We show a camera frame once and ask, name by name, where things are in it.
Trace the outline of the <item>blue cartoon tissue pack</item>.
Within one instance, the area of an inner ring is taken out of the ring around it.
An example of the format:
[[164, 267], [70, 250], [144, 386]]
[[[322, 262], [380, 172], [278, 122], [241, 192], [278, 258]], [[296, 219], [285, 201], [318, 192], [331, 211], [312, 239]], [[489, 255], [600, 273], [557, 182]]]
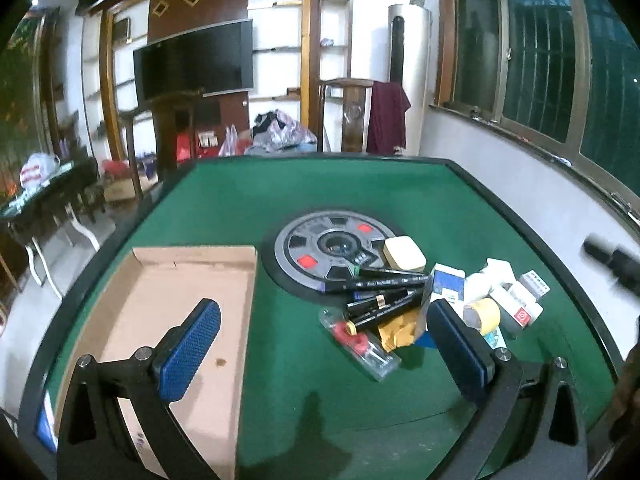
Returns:
[[484, 341], [487, 342], [491, 350], [496, 350], [498, 348], [503, 348], [503, 349], [508, 348], [499, 326], [495, 327], [490, 332], [483, 334], [482, 337], [484, 338]]

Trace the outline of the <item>red white medicine box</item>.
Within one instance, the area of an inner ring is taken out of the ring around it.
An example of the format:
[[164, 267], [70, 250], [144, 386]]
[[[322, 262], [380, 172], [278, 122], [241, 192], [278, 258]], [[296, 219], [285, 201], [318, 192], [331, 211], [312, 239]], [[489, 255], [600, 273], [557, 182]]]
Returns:
[[500, 327], [512, 337], [533, 325], [544, 312], [536, 297], [520, 282], [497, 285], [491, 289], [489, 297], [500, 308]]

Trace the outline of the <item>yellow tape roll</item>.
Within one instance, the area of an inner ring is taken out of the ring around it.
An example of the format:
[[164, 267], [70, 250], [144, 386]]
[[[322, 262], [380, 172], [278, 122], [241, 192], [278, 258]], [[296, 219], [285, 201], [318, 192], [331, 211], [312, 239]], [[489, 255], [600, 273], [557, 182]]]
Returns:
[[501, 310], [495, 300], [483, 298], [463, 308], [463, 321], [482, 336], [493, 332], [501, 322]]

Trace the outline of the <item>yellow padded envelope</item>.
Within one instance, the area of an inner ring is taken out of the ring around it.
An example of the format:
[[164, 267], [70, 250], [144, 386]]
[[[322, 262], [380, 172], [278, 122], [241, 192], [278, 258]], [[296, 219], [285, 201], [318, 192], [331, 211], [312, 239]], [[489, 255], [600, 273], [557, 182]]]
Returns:
[[414, 343], [419, 312], [419, 308], [412, 309], [378, 326], [378, 336], [386, 352], [409, 347]]

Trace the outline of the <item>blue white medicine box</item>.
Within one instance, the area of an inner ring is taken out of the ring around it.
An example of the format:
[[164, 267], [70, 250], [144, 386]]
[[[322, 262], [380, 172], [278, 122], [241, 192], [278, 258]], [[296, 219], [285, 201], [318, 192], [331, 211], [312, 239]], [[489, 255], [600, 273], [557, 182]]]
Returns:
[[465, 272], [463, 270], [436, 263], [430, 278], [430, 302], [445, 299], [450, 304], [455, 304], [463, 300], [465, 282]]

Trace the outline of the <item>clear packet with red part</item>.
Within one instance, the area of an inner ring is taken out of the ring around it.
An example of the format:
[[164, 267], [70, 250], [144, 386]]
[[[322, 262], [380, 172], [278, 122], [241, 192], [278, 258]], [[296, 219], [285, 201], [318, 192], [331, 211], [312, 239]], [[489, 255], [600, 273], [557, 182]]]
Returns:
[[369, 332], [356, 332], [352, 335], [349, 322], [340, 310], [322, 308], [318, 319], [333, 341], [377, 382], [382, 382], [400, 367], [401, 358], [394, 352], [385, 351], [378, 338]]

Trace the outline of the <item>black marker gold band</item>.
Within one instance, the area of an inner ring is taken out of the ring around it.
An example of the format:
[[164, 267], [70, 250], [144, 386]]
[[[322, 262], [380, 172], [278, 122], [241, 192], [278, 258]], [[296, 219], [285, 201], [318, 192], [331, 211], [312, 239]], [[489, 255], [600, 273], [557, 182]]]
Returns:
[[360, 292], [357, 297], [346, 304], [345, 311], [349, 318], [358, 318], [367, 312], [390, 306], [394, 301], [411, 294], [422, 294], [423, 288], [398, 288], [377, 290], [376, 292]]

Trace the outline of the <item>black marker purple cap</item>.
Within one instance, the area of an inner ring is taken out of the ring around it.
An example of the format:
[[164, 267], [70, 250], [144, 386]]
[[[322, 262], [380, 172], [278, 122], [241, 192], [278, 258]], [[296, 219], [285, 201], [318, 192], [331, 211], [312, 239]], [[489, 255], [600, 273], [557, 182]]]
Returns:
[[320, 292], [323, 292], [324, 294], [341, 294], [342, 292], [356, 292], [356, 290], [422, 287], [427, 281], [427, 276], [420, 275], [400, 276], [399, 278], [370, 278], [370, 280], [331, 282], [322, 284]]

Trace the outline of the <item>black marker green cap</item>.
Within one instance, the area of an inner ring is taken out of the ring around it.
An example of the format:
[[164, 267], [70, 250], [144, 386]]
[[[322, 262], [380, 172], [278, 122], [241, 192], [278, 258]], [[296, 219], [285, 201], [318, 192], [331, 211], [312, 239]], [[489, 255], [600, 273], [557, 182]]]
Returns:
[[427, 278], [427, 275], [422, 272], [375, 268], [374, 266], [354, 266], [354, 274], [358, 278]]

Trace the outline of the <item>white small carton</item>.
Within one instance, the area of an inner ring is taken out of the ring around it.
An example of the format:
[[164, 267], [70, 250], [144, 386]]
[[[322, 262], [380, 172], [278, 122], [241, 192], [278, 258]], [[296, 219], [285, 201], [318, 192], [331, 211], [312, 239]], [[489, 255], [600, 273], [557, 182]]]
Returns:
[[550, 292], [549, 285], [534, 271], [530, 270], [522, 274], [518, 281], [536, 298], [539, 300], [547, 292]]

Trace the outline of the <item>white pill bottle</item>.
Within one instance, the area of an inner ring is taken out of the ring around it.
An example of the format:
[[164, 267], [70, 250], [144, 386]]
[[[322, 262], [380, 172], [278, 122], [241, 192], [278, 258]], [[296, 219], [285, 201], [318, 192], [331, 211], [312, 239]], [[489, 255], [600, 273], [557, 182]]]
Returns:
[[506, 260], [487, 258], [480, 273], [492, 286], [510, 285], [516, 281], [511, 263]]
[[464, 280], [463, 301], [466, 304], [474, 304], [488, 297], [493, 287], [494, 280], [491, 275], [483, 272], [473, 273]]

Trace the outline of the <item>brown cardboard box tray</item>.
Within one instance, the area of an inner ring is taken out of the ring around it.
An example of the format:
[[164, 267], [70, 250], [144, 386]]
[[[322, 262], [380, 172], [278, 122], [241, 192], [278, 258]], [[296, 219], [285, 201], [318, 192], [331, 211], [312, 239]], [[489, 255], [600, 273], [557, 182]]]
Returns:
[[139, 247], [90, 310], [58, 396], [62, 479], [232, 479], [257, 252]]

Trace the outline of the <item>pile of clothes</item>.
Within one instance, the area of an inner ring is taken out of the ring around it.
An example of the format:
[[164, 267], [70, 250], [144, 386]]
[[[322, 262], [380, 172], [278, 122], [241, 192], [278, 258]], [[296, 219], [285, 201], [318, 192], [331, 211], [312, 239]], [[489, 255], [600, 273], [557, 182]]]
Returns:
[[276, 156], [316, 151], [318, 138], [313, 132], [282, 110], [272, 110], [255, 117], [250, 129], [250, 145], [244, 154]]

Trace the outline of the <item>wooden chair with carving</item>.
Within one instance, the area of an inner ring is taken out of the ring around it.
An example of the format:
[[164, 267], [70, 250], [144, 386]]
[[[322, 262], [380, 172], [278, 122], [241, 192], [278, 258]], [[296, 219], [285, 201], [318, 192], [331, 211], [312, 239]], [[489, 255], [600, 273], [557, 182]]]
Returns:
[[330, 147], [324, 116], [326, 98], [331, 90], [342, 92], [338, 98], [342, 104], [340, 152], [363, 153], [366, 150], [367, 94], [373, 89], [372, 79], [334, 78], [320, 81], [317, 151], [324, 153]]

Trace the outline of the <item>white standing air conditioner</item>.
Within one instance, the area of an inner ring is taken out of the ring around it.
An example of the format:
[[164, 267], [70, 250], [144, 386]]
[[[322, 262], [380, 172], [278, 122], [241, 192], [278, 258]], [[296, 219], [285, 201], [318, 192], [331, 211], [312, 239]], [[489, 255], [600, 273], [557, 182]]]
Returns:
[[406, 111], [404, 152], [420, 152], [431, 53], [432, 14], [416, 4], [388, 8], [388, 80], [398, 82], [411, 104]]

